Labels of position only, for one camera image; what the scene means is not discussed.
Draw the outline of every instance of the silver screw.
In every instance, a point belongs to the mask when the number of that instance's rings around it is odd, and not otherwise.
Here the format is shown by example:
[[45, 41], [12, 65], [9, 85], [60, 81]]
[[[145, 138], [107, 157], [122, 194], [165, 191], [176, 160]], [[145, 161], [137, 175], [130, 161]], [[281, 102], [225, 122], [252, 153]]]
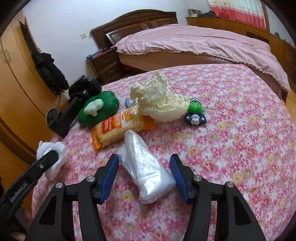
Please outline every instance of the silver screw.
[[229, 188], [233, 188], [234, 187], [234, 183], [233, 182], [227, 182], [226, 186]]
[[57, 183], [56, 188], [61, 188], [64, 184], [63, 183]]
[[200, 175], [196, 175], [193, 177], [194, 181], [200, 182], [202, 180], [202, 177]]
[[88, 182], [93, 182], [94, 180], [95, 180], [96, 178], [94, 177], [94, 176], [89, 176], [86, 180], [88, 181]]

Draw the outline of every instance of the yellow noodle package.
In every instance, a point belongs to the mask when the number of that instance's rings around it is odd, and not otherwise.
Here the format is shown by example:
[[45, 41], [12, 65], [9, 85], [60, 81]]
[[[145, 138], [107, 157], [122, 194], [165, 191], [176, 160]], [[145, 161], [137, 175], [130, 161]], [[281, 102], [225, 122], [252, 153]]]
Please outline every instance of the yellow noodle package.
[[124, 138], [127, 130], [138, 133], [142, 130], [154, 129], [154, 120], [150, 116], [141, 115], [137, 106], [128, 108], [97, 124], [92, 129], [95, 150], [109, 146]]

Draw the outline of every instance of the light switch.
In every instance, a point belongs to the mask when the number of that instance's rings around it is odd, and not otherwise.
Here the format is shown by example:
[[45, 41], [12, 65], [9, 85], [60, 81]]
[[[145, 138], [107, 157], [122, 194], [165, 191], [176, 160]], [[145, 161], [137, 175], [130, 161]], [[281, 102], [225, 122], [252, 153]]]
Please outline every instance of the light switch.
[[84, 38], [86, 38], [86, 34], [83, 33], [83, 34], [80, 35], [80, 37], [81, 37], [82, 39], [84, 39]]

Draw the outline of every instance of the dark brown headboard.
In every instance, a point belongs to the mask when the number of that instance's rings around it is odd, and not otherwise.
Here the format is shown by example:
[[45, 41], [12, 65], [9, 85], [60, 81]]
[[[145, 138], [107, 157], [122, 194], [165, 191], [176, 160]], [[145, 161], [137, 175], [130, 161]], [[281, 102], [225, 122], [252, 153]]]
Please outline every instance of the dark brown headboard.
[[144, 29], [146, 24], [149, 28], [158, 27], [160, 25], [178, 23], [176, 12], [164, 12], [154, 9], [141, 9], [126, 13], [113, 21], [101, 25], [91, 30], [91, 33], [98, 44], [99, 48], [110, 48], [117, 42], [116, 38], [122, 38], [129, 34], [139, 32]]

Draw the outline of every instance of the pink and white curtain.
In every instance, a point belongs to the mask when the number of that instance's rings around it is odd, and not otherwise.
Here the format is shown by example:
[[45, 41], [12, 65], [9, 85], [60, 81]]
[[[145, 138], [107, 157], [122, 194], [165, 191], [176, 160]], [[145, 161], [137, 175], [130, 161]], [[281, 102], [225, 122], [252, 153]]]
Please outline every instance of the pink and white curtain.
[[260, 0], [208, 0], [218, 17], [266, 29]]

